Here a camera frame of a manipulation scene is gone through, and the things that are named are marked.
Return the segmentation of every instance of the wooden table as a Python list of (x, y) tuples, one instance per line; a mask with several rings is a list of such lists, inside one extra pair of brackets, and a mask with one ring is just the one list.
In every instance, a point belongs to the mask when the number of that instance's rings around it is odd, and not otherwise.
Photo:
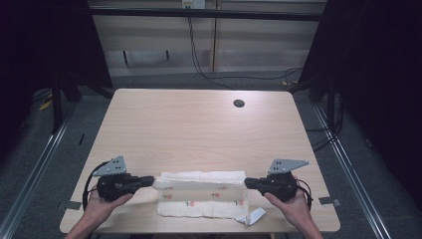
[[(244, 101), (242, 108), (235, 100)], [(275, 158), (305, 159), (294, 170), (315, 199), (312, 215), (321, 231), (336, 231), (333, 205), (320, 205), (328, 192), (292, 95), (281, 92), (206, 90), (118, 90), (109, 105), (72, 201), (82, 201), (84, 185), (103, 161), (122, 154), (132, 175), (163, 171), (244, 170), (264, 177)], [(253, 226), (231, 219), (172, 218), (156, 215), (158, 192), (139, 189), (115, 210), (101, 233), (260, 233), (297, 231), (282, 212), (256, 190), (248, 190), (251, 211), (267, 213)], [(83, 209), (68, 209), (61, 230), (69, 232)]]

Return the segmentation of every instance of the white towel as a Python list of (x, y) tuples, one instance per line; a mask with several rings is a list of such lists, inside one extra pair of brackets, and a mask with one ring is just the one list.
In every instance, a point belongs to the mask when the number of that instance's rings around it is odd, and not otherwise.
[(249, 214), (244, 171), (163, 172), (157, 214), (173, 217), (236, 218)]

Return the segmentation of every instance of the finger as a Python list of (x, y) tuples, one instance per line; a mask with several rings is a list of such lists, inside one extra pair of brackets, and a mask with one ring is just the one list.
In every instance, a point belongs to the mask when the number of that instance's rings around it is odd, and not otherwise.
[(92, 198), (100, 198), (100, 196), (99, 196), (99, 192), (98, 192), (98, 190), (97, 190), (96, 188), (93, 188), (93, 189), (90, 191), (90, 200), (91, 200)]
[(293, 175), (293, 177), (295, 178), (295, 181), (298, 184), (298, 186), (300, 186), (301, 185), (301, 182), (299, 181), (299, 179), (296, 176), (294, 176), (294, 175)]
[(264, 196), (271, 202), (271, 204), (275, 205), (276, 207), (283, 207), (283, 202), (272, 193), (266, 192)]

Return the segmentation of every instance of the hand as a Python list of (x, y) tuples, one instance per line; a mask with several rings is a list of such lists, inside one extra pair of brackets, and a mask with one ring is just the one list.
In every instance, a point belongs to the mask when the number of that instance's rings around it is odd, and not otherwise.
[(124, 205), (124, 203), (132, 197), (133, 194), (129, 193), (113, 202), (108, 202), (100, 198), (97, 187), (94, 186), (84, 215), (72, 228), (66, 238), (87, 238), (109, 218), (117, 207)]
[(296, 196), (287, 202), (282, 202), (270, 192), (265, 193), (264, 196), (283, 212), (286, 219), (301, 231), (305, 238), (322, 238), (311, 216), (305, 193), (302, 190), (299, 189)]

